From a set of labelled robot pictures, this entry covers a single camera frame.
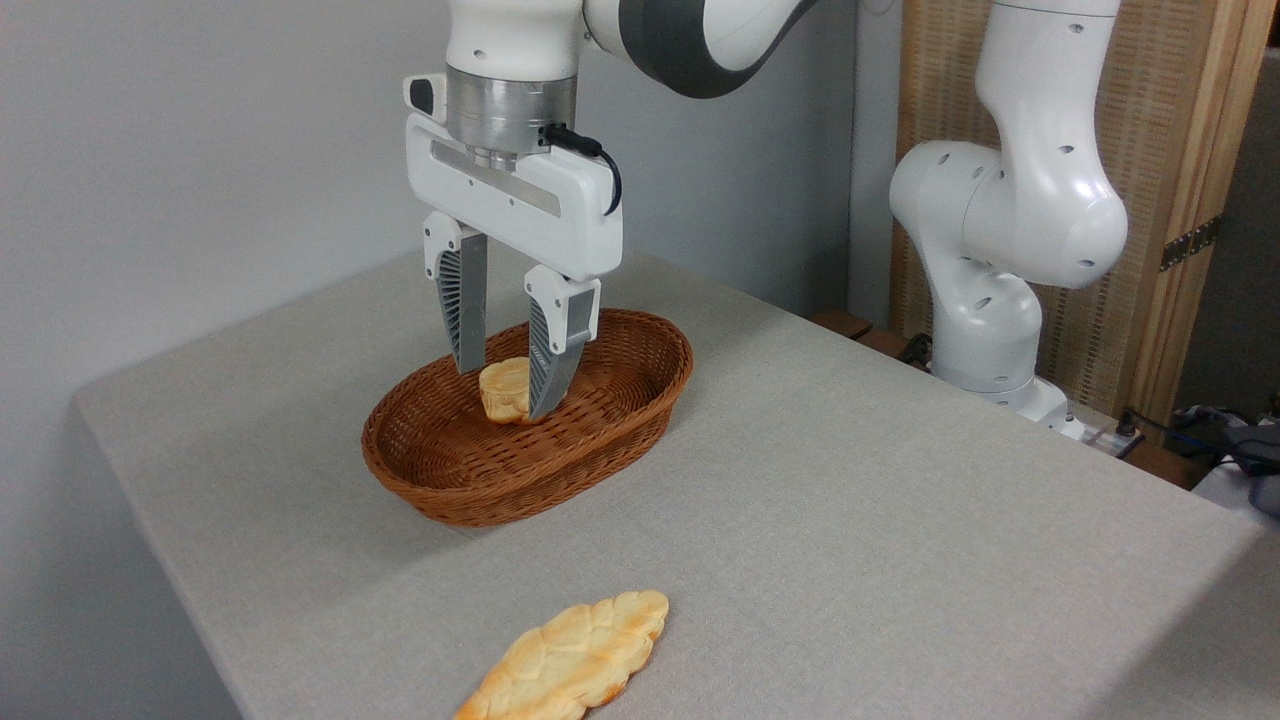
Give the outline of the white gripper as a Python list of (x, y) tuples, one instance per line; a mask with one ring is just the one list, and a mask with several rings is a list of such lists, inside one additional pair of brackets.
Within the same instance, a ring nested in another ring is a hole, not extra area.
[(564, 398), (596, 338), (602, 283), (593, 278), (622, 260), (623, 209), (607, 213), (613, 174), (563, 149), (520, 156), (509, 170), (484, 167), (419, 113), (404, 131), (412, 191), (438, 210), (422, 228), (424, 269), (436, 284), (460, 374), (486, 363), (485, 234), (543, 264), (525, 275), (529, 418), (539, 420)]

